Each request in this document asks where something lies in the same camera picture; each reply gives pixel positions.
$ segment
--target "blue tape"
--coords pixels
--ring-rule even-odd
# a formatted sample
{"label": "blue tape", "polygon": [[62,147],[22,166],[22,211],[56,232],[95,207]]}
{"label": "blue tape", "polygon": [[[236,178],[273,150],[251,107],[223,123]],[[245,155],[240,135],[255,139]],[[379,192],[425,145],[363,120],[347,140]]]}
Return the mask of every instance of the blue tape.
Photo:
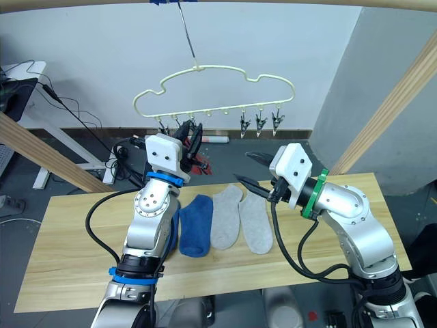
{"label": "blue tape", "polygon": [[[150,2],[159,5],[160,3],[178,2],[178,0],[150,0]],[[184,2],[197,2],[197,0],[184,0]]]}
{"label": "blue tape", "polygon": [[121,284],[147,286],[147,285],[156,285],[156,283],[158,283],[157,278],[156,279],[137,279],[137,278],[120,277],[119,275],[115,274],[115,267],[114,266],[112,268],[109,268],[108,272],[109,272],[109,275],[113,276],[112,280],[114,282],[119,282]]}
{"label": "blue tape", "polygon": [[173,183],[177,187],[182,187],[184,185],[184,179],[176,178],[174,176],[169,176],[169,175],[164,174],[164,173],[148,172],[147,176],[149,176],[150,178],[158,178],[158,179]]}

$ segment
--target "gray floor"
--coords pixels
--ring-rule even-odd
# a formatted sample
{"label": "gray floor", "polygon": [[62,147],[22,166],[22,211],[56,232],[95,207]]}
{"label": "gray floor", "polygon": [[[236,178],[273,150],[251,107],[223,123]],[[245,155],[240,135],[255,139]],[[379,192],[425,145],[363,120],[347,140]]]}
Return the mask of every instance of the gray floor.
{"label": "gray floor", "polygon": [[[58,142],[48,139],[50,145],[68,156],[76,163],[80,159]],[[106,140],[108,144],[115,140]],[[105,160],[106,153],[91,139],[78,140],[97,157]],[[243,174],[256,180],[270,179],[265,167],[246,158],[246,151],[274,153],[276,149],[290,140],[232,140],[230,144],[203,145],[201,153],[207,156],[212,164],[213,175],[193,176],[192,185],[208,185],[214,183],[235,182],[233,173]],[[306,142],[304,147],[314,163],[313,175],[317,175],[322,166],[312,155]],[[130,148],[129,161],[141,170],[145,159],[144,153]],[[15,154],[6,172],[0,178],[0,194],[26,200],[27,208],[22,215],[41,221],[51,196],[67,193],[81,193],[67,182],[53,176],[45,190],[35,191],[32,184],[39,167],[23,157]],[[129,182],[117,181],[115,189],[131,188]],[[404,197],[386,197],[387,204],[401,234],[405,246],[409,246],[421,229],[429,223],[437,222],[437,205],[430,200],[437,199],[434,185],[428,185],[416,193]],[[13,314],[20,284],[30,257],[33,244],[38,233],[38,224],[25,221],[0,225],[0,328],[41,328],[41,327],[89,327],[96,309]],[[422,284],[421,290],[427,290]],[[304,314],[307,327],[325,327],[324,313],[328,310],[350,313],[350,293],[347,287],[330,286],[321,283],[293,286],[294,293]],[[166,327],[175,302],[160,302],[159,326]],[[262,298],[259,291],[239,292],[219,295],[216,298],[216,323],[214,328],[265,327]],[[318,320],[309,322],[307,314],[314,311]]]}

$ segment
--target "sock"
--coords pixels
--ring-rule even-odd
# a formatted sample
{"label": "sock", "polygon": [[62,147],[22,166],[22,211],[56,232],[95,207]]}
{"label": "sock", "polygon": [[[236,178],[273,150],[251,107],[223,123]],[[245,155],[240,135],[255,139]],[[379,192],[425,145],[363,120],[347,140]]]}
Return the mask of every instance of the sock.
{"label": "sock", "polygon": [[211,245],[217,249],[231,247],[240,232],[240,215],[238,202],[243,192],[230,184],[221,193],[212,196],[214,210],[212,211]]}
{"label": "sock", "polygon": [[171,218],[173,220],[173,227],[174,227],[174,235],[173,239],[171,240],[171,246],[170,250],[173,251],[176,248],[176,243],[178,242],[178,234],[179,234],[179,209],[180,209],[180,203],[178,202],[178,210],[175,212],[174,216]]}
{"label": "sock", "polygon": [[212,200],[197,195],[185,208],[179,210],[181,234],[179,250],[192,258],[200,258],[210,250]]}
{"label": "sock", "polygon": [[251,251],[260,255],[270,251],[273,234],[268,221],[265,199],[248,191],[246,198],[239,203],[238,210],[244,239]]}

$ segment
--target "white hanger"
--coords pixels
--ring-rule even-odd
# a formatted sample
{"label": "white hanger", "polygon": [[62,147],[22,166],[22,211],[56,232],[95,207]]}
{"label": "white hanger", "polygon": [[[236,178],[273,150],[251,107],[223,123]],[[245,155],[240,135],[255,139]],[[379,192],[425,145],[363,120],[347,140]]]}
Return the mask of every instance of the white hanger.
{"label": "white hanger", "polygon": [[[271,75],[271,74],[261,74],[259,75],[256,79],[251,79],[247,76],[247,73],[245,70],[238,68],[238,67],[233,67],[233,66],[222,66],[222,65],[198,65],[195,54],[194,54],[194,50],[193,50],[193,46],[191,45],[191,41],[190,41],[190,37],[188,35],[188,30],[186,28],[186,24],[185,24],[185,20],[184,20],[184,15],[182,13],[182,8],[180,7],[180,3],[178,1],[178,6],[179,6],[179,11],[180,11],[180,15],[182,18],[182,22],[184,23],[184,27],[185,27],[185,33],[186,33],[186,38],[188,40],[188,44],[190,45],[190,49],[191,49],[191,54],[193,55],[193,59],[195,60],[195,66],[193,66],[192,68],[189,68],[187,70],[181,70],[179,72],[173,73],[171,75],[169,75],[168,77],[165,77],[164,79],[162,79],[160,81],[160,86],[161,86],[161,91],[155,91],[155,90],[145,90],[139,94],[137,94],[134,99],[133,99],[133,107],[135,109],[135,111],[141,115],[144,116],[145,118],[156,118],[158,121],[164,117],[164,116],[171,116],[171,117],[177,117],[177,115],[183,115],[183,114],[187,114],[189,116],[192,116],[194,113],[206,113],[208,116],[211,116],[211,113],[213,111],[223,111],[224,114],[228,114],[228,111],[230,109],[246,109],[248,107],[258,107],[258,108],[262,108],[265,105],[276,105],[279,106],[280,104],[283,103],[287,103],[289,101],[292,101],[294,96],[295,96],[295,88],[294,85],[291,81],[289,81],[288,79],[286,79],[285,77],[279,77],[277,75]],[[243,74],[244,78],[246,79],[246,81],[248,82],[253,82],[253,83],[257,83],[259,82],[260,79],[263,78],[267,78],[267,79],[276,79],[276,80],[280,80],[286,84],[288,84],[292,90],[292,94],[289,98],[287,99],[283,99],[283,100],[274,100],[274,101],[266,101],[266,102],[254,102],[254,103],[250,103],[250,104],[243,104],[243,105],[234,105],[234,106],[224,106],[224,107],[213,107],[213,108],[205,108],[205,109],[196,109],[196,110],[190,110],[190,111],[175,111],[175,112],[169,112],[169,113],[160,113],[160,114],[150,114],[150,113],[145,113],[143,111],[140,111],[138,109],[137,106],[137,101],[141,98],[144,97],[147,94],[155,94],[157,96],[160,96],[162,94],[164,94],[167,89],[165,88],[164,84],[171,79],[174,79],[178,76],[184,75],[184,74],[188,74],[191,72],[201,72],[202,70],[209,70],[209,69],[224,69],[224,70],[235,70],[237,72],[240,72]]]}

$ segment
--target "gray sock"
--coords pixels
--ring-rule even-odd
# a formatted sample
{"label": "gray sock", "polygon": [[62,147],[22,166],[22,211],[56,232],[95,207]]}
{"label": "gray sock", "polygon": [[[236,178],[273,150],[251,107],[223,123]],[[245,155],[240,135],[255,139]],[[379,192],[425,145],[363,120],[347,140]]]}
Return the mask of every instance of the gray sock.
{"label": "gray sock", "polygon": [[231,247],[240,232],[240,216],[238,202],[243,192],[230,184],[221,193],[212,196],[211,246],[217,249]]}
{"label": "gray sock", "polygon": [[273,234],[266,212],[266,200],[250,191],[238,205],[244,239],[255,254],[265,254],[273,245]]}

